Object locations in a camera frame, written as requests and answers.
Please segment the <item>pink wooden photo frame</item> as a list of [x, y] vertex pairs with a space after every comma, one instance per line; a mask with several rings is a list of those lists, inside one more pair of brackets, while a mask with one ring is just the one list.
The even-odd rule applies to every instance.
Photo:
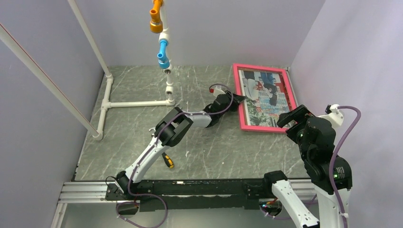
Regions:
[[284, 133], [290, 124], [279, 127], [279, 115], [297, 107], [288, 71], [239, 63], [232, 67], [236, 93], [245, 97], [238, 108], [241, 130]]

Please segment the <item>colourful printed photo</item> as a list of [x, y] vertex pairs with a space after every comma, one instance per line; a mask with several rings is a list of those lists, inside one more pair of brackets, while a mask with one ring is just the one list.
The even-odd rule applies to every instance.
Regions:
[[279, 115], [293, 109], [283, 75], [276, 71], [238, 69], [240, 94], [247, 99], [240, 114], [247, 128], [278, 129]]

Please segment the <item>yellow black screwdriver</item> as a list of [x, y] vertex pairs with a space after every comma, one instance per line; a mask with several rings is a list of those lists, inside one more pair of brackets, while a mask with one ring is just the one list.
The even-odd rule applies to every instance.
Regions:
[[174, 167], [174, 163], [173, 163], [172, 159], [165, 152], [162, 153], [162, 157], [163, 157], [165, 165], [168, 168], [172, 169]]

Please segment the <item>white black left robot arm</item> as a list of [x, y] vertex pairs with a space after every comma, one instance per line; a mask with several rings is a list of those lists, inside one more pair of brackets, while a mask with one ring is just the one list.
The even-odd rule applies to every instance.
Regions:
[[225, 91], [217, 95], [213, 103], [198, 112], [185, 112], [173, 108], [152, 130], [152, 139], [142, 154], [126, 170], [115, 177], [118, 194], [129, 200], [136, 195], [137, 186], [154, 162], [176, 146], [191, 128], [209, 128], [219, 122], [227, 112], [234, 112], [246, 99], [245, 96]]

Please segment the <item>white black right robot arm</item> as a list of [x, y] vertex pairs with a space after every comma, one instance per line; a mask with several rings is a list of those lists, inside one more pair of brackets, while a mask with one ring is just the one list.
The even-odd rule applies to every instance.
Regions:
[[325, 115], [315, 116], [304, 105], [279, 115], [277, 126], [293, 126], [286, 135], [298, 145], [304, 168], [314, 185], [319, 218], [312, 215], [295, 193], [290, 180], [282, 171], [264, 174], [262, 192], [275, 197], [282, 204], [297, 228], [346, 228], [348, 202], [352, 188], [349, 163], [338, 156], [335, 146], [336, 128], [344, 121], [344, 113], [337, 104], [328, 105]]

